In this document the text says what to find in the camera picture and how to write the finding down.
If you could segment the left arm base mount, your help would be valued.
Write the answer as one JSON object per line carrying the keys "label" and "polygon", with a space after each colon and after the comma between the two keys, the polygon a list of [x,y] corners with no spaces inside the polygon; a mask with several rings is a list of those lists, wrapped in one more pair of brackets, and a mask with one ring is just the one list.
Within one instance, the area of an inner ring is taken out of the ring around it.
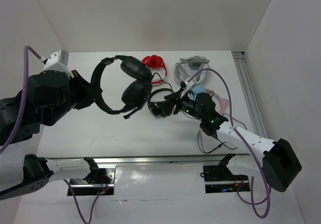
{"label": "left arm base mount", "polygon": [[70,178],[68,183],[76,196],[113,195],[116,166],[111,164],[98,165],[93,158],[85,157],[89,172],[79,178]]}

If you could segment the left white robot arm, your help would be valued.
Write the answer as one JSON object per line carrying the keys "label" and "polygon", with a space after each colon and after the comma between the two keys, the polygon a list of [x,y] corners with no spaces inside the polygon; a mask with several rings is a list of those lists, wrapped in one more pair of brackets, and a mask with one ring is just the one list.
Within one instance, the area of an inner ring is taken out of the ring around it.
{"label": "left white robot arm", "polygon": [[92,157],[50,160],[27,154],[33,135],[41,126],[53,126],[72,109],[93,104],[102,92],[77,71],[47,70],[28,78],[26,90],[1,100],[1,200],[40,190],[63,179],[83,179],[94,183],[100,169]]}

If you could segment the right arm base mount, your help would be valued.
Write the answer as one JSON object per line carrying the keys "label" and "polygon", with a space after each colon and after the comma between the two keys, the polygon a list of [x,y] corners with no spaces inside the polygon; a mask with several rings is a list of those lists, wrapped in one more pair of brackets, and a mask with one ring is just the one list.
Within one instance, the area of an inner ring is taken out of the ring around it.
{"label": "right arm base mount", "polygon": [[205,182],[205,193],[249,192],[249,178],[245,175],[234,175],[227,168],[228,161],[235,157],[228,154],[217,165],[203,166],[200,176]]}

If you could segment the large black gaming headset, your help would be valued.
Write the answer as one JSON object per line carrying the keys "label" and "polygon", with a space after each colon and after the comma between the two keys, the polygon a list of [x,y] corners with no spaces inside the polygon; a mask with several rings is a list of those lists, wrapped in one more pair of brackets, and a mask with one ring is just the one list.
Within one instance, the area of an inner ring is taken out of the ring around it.
{"label": "large black gaming headset", "polygon": [[147,103],[152,79],[151,70],[133,56],[105,57],[91,75],[94,102],[105,113],[128,119]]}

